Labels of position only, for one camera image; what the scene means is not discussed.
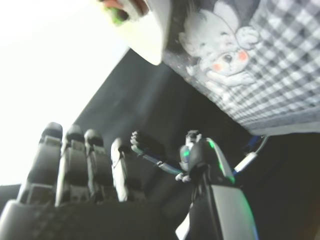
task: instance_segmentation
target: bear's nose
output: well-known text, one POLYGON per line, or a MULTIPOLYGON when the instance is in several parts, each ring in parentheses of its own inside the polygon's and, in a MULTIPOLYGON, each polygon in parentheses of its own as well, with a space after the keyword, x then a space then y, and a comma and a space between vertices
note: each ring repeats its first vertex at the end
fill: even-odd
POLYGON ((227 55, 224 55, 222 59, 229 64, 232 61, 232 56, 227 54, 227 55))

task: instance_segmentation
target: gingham fabric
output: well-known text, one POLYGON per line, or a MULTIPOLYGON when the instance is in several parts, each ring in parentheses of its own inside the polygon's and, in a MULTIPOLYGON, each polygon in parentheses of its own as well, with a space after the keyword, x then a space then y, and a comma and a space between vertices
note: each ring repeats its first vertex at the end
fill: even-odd
POLYGON ((177 64, 181 54, 172 62, 169 49, 164 61, 252 134, 320 132, 320 0, 261 0, 249 25, 260 34, 250 85, 212 93, 177 64))

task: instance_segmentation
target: bear's ear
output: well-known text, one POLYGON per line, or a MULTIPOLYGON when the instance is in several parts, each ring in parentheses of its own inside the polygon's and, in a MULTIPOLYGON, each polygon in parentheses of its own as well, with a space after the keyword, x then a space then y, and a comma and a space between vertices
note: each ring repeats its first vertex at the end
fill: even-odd
POLYGON ((192 41, 185 32, 179 33, 179 41, 184 50, 192 57, 200 57, 199 48, 195 41, 192 41))
POLYGON ((240 20, 235 10, 222 0, 214 5, 213 13, 222 18, 235 33, 240 26, 240 20))

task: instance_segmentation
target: cartoon bear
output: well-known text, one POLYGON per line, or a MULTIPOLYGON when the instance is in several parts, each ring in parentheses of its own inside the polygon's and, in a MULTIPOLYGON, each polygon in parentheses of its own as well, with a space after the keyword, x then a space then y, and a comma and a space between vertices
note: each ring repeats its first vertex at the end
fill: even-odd
POLYGON ((187 67, 188 73, 208 89, 217 89, 217 83, 233 87, 254 82, 245 69, 248 50, 259 42, 259 33, 251 26, 239 26, 237 13, 221 0, 213 12, 190 7, 179 41, 190 56, 198 58, 196 65, 187 67))

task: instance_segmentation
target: gray and white checkered pattern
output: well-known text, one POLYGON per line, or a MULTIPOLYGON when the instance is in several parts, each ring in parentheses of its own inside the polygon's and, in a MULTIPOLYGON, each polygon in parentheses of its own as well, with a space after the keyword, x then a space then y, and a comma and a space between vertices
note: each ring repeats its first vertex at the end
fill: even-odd
POLYGON ((209 98, 249 130, 275 118, 286 125, 281 119, 299 112, 295 123, 320 122, 303 120, 320 109, 320 0, 261 0, 250 25, 261 36, 246 68, 255 83, 209 98))

